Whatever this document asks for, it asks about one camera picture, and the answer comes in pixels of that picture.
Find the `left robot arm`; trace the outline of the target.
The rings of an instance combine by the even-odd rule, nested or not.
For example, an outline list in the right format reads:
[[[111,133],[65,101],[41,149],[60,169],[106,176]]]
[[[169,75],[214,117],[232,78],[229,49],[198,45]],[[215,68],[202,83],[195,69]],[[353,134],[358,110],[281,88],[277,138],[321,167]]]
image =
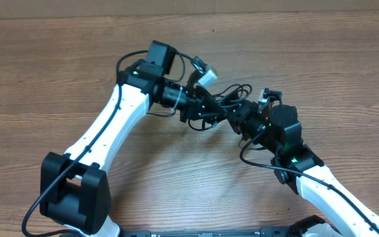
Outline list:
[[[199,57],[153,41],[138,59],[116,68],[109,102],[85,134],[64,153],[48,153],[41,164],[40,196],[34,209],[60,224],[59,236],[118,236],[110,218],[107,174],[133,127],[153,104],[179,112],[183,121],[217,124],[225,115],[208,92],[216,70]]]

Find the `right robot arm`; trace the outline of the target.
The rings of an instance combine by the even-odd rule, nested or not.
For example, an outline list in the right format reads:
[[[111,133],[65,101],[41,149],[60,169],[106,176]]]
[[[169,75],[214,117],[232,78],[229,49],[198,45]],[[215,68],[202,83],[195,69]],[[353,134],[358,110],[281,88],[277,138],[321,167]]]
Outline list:
[[[379,236],[379,216],[304,143],[296,107],[244,100],[230,110],[228,121],[249,145],[259,144],[273,154],[268,169],[320,210],[342,236]]]

